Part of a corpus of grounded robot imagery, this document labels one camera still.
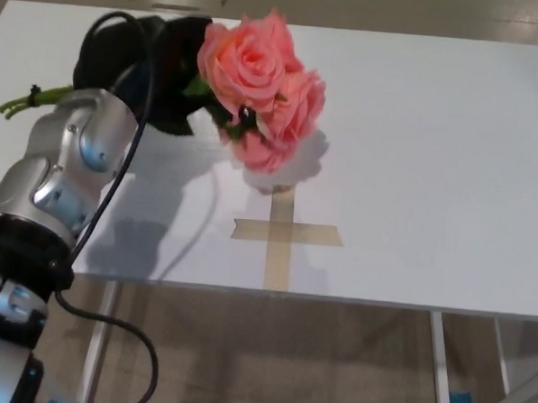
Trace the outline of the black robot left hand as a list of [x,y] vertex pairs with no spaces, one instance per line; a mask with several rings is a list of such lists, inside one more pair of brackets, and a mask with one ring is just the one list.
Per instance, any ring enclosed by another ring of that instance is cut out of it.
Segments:
[[212,22],[201,15],[165,20],[116,11],[101,16],[82,41],[69,96],[84,108],[82,128],[90,134],[133,135],[145,120],[166,135],[189,137],[188,117],[202,109],[224,138],[239,144],[262,141],[255,111],[247,105],[227,109],[196,64]]

